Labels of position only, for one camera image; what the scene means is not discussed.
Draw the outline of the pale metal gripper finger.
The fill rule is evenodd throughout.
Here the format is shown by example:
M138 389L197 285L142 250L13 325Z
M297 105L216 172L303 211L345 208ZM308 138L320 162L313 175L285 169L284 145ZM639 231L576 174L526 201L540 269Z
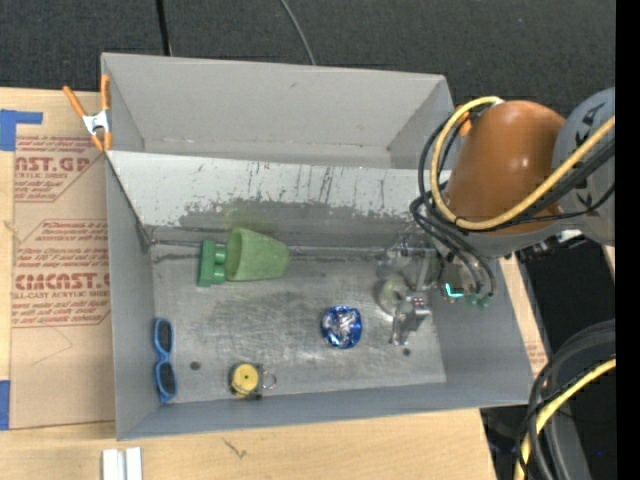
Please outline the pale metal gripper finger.
M413 263L413 249L406 240L400 240L386 248L376 260L376 275L379 278L403 277Z
M425 294L411 293L402 296L393 314L390 343L396 346L406 345L409 335L417 332L431 315L431 306Z

